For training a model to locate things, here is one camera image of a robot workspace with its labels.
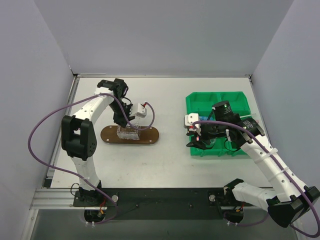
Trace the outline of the clear acrylic organizer box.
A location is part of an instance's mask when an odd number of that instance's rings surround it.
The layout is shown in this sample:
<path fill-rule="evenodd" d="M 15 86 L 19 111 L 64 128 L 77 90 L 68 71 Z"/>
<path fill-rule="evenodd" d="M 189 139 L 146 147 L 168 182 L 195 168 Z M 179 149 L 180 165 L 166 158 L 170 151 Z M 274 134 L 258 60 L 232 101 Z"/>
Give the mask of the clear acrylic organizer box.
<path fill-rule="evenodd" d="M 132 128 L 129 124 L 127 124 L 125 127 L 118 125 L 116 133 L 121 140 L 133 140 L 133 141 L 140 140 L 140 134 L 141 134 L 141 132 L 138 129 Z"/>

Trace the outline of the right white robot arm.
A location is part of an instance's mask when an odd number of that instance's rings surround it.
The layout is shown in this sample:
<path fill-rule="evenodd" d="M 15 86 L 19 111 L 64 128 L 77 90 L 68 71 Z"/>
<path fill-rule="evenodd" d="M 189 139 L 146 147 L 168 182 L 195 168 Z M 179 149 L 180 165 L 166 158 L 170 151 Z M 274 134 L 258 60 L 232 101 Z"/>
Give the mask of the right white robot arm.
<path fill-rule="evenodd" d="M 214 104 L 211 114 L 214 119 L 201 120 L 198 113 L 185 115 L 184 128 L 190 136 L 187 146 L 209 150 L 216 139 L 224 138 L 253 160 L 272 187 L 256 187 L 237 178 L 224 186 L 228 201 L 259 207 L 283 228 L 291 226 L 308 211 L 316 212 L 314 203 L 320 191 L 315 186 L 307 186 L 290 170 L 256 120 L 241 118 L 232 111 L 229 101 Z"/>

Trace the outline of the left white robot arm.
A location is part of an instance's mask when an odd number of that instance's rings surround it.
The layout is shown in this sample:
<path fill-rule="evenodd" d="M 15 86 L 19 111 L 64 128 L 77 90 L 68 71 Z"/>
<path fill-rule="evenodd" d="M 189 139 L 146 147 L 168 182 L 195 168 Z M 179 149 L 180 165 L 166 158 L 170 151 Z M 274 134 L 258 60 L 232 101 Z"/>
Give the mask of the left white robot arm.
<path fill-rule="evenodd" d="M 96 97 L 61 121 L 61 147 L 73 161 L 76 173 L 93 185 L 91 187 L 84 180 L 79 180 L 80 196 L 92 206 L 100 204 L 103 199 L 102 192 L 96 189 L 100 189 L 102 184 L 93 161 L 97 148 L 94 124 L 107 107 L 113 110 L 113 122 L 123 128 L 134 119 L 130 116 L 133 105 L 122 101 L 128 89 L 123 79 L 101 80 L 94 92 Z"/>

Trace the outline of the blue white toothpaste tube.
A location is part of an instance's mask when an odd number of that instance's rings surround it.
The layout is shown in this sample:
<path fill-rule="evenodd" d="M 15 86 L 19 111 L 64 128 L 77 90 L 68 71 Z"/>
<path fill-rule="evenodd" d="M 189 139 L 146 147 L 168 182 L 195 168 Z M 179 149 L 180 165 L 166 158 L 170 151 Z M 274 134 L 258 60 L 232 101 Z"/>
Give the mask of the blue white toothpaste tube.
<path fill-rule="evenodd" d="M 210 121 L 213 121 L 214 118 L 211 116 L 210 118 L 208 118 L 207 116 L 199 116 L 199 120 L 200 121 L 207 121 L 207 120 L 210 120 Z"/>

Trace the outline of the brown oval wooden tray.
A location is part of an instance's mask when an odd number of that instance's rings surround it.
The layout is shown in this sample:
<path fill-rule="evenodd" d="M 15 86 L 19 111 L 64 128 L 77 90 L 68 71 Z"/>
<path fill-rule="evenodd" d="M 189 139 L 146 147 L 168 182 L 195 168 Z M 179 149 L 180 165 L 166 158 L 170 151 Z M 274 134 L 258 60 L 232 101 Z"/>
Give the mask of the brown oval wooden tray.
<path fill-rule="evenodd" d="M 159 139 L 159 131 L 155 127 L 140 130 L 140 140 L 124 140 L 117 136 L 118 125 L 109 125 L 100 132 L 101 139 L 107 144 L 114 145 L 152 145 Z"/>

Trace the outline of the green plastic divided bin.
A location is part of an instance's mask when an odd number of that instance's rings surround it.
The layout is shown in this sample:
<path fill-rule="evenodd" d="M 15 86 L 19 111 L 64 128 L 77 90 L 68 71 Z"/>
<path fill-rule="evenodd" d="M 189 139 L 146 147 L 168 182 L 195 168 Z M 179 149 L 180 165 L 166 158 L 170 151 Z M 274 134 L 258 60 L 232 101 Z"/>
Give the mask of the green plastic divided bin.
<path fill-rule="evenodd" d="M 198 113 L 199 116 L 209 116 L 212 111 L 212 105 L 229 101 L 231 109 L 239 115 L 251 114 L 251 109 L 246 95 L 242 91 L 229 92 L 193 92 L 185 98 L 186 112 Z M 231 157 L 246 155 L 246 153 L 237 149 L 234 143 L 230 143 L 226 138 L 219 138 L 213 141 L 212 149 L 198 149 L 192 147 L 190 149 L 191 156 L 204 157 L 229 155 Z"/>

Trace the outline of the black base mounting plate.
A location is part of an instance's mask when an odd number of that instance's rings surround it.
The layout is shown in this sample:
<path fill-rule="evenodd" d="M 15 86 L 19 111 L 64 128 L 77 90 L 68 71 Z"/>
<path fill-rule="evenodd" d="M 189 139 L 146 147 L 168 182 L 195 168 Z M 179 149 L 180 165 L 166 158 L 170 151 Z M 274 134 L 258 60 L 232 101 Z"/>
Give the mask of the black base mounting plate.
<path fill-rule="evenodd" d="M 103 188 L 115 203 L 81 196 L 75 192 L 73 206 L 102 210 L 116 220 L 220 220 L 223 210 L 235 210 L 243 204 L 225 196 L 221 187 L 202 188 Z"/>

